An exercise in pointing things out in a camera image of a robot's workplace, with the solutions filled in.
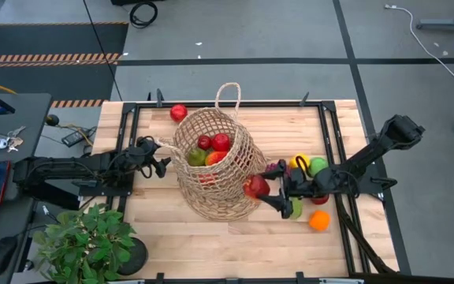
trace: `white cable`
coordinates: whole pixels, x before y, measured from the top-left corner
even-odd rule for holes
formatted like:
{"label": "white cable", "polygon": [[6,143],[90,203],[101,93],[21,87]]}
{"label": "white cable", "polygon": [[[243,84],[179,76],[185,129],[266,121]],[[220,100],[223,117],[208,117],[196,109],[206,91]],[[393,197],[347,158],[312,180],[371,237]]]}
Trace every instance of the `white cable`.
{"label": "white cable", "polygon": [[416,41],[418,41],[419,43],[419,46],[422,47],[422,49],[428,54],[430,55],[432,58],[434,58],[435,60],[437,60],[439,63],[441,63],[441,65],[446,68],[446,70],[448,70],[448,72],[454,77],[454,72],[452,70],[450,70],[448,68],[448,66],[446,66],[446,64],[444,64],[441,59],[437,58],[437,56],[431,54],[426,48],[425,46],[423,46],[423,43],[419,40],[418,36],[416,36],[415,32],[413,31],[413,14],[411,12],[409,12],[407,9],[405,8],[400,8],[400,7],[397,7],[395,5],[388,5],[388,4],[385,4],[385,9],[398,9],[398,10],[401,10],[401,11],[404,11],[406,13],[409,14],[409,16],[411,16],[411,22],[409,22],[409,30],[411,31],[411,34],[415,37]]}

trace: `wooden tabletop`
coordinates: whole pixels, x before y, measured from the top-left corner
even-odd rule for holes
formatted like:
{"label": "wooden tabletop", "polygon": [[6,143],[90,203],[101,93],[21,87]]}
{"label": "wooden tabletop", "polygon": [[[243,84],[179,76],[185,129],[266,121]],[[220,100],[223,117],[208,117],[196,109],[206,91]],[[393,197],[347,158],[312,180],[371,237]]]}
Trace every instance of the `wooden tabletop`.
{"label": "wooden tabletop", "polygon": [[[336,106],[349,157],[366,145],[362,122],[355,100],[337,100]],[[115,148],[121,108],[122,103],[102,105],[93,153]],[[233,108],[224,111],[231,114]],[[298,152],[326,157],[315,108],[241,107],[237,117],[264,155],[274,161],[288,160]],[[131,121],[130,117],[125,146]],[[333,135],[328,114],[327,124]],[[176,127],[169,118],[169,109],[145,109],[140,112],[137,136],[170,138]],[[333,150],[335,161],[339,161],[335,142]],[[159,159],[168,156],[169,151],[163,148],[155,155]],[[245,219],[211,222],[188,207],[172,164],[168,165],[164,178],[145,179],[137,174],[134,185],[125,221],[133,225],[137,237],[146,244],[149,260],[140,272],[129,278],[155,278],[158,272],[164,272],[166,278],[294,278],[296,271],[303,271],[306,277],[348,275],[333,198],[320,206],[303,200],[303,214],[297,220],[283,220],[278,212],[262,203]],[[270,185],[271,194],[277,194],[278,183]],[[106,202],[105,197],[96,200]],[[357,204],[365,238],[387,265],[398,269],[381,202],[362,195]],[[325,232],[314,231],[307,224],[310,214],[316,210],[327,211],[332,218]],[[355,267],[361,271],[357,245],[350,238]]]}

